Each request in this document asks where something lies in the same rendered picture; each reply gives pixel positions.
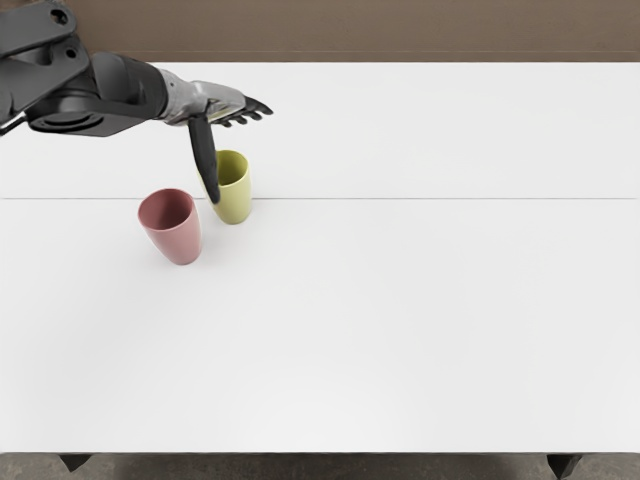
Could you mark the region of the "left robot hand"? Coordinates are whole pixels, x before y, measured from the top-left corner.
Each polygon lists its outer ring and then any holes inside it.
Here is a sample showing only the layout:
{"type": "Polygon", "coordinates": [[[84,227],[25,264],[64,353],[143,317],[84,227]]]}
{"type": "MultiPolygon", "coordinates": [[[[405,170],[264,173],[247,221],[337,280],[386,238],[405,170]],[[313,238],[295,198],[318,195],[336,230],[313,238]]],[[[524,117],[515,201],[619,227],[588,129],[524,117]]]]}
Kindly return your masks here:
{"type": "Polygon", "coordinates": [[[273,110],[241,91],[206,81],[186,81],[168,70],[160,70],[168,103],[159,119],[170,126],[186,125],[199,178],[212,205],[220,202],[218,162],[211,125],[231,128],[260,121],[273,110]]]}

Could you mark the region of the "yellow-green cup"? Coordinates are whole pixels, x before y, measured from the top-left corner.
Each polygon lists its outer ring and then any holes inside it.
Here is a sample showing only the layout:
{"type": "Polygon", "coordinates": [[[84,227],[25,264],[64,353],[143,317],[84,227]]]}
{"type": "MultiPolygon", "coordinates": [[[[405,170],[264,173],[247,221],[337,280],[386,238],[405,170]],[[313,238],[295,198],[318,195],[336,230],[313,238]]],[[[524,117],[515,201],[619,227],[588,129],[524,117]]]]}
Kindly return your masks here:
{"type": "Polygon", "coordinates": [[[205,198],[221,221],[230,225],[242,223],[251,212],[249,162],[244,155],[234,150],[217,150],[216,160],[220,192],[220,201],[216,204],[211,200],[205,182],[205,173],[210,167],[210,162],[196,161],[205,198]]]}

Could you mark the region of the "pink cup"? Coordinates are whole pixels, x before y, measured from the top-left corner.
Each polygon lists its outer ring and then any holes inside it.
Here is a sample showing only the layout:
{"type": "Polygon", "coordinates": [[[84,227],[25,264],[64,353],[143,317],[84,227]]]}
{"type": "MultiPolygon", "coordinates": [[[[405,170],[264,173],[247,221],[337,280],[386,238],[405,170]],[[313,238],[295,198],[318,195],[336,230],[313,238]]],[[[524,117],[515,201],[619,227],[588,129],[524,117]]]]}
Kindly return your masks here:
{"type": "Polygon", "coordinates": [[[188,265],[200,256],[200,220],[187,192],[166,188],[151,193],[138,208],[138,220],[152,243],[172,263],[188,265]]]}

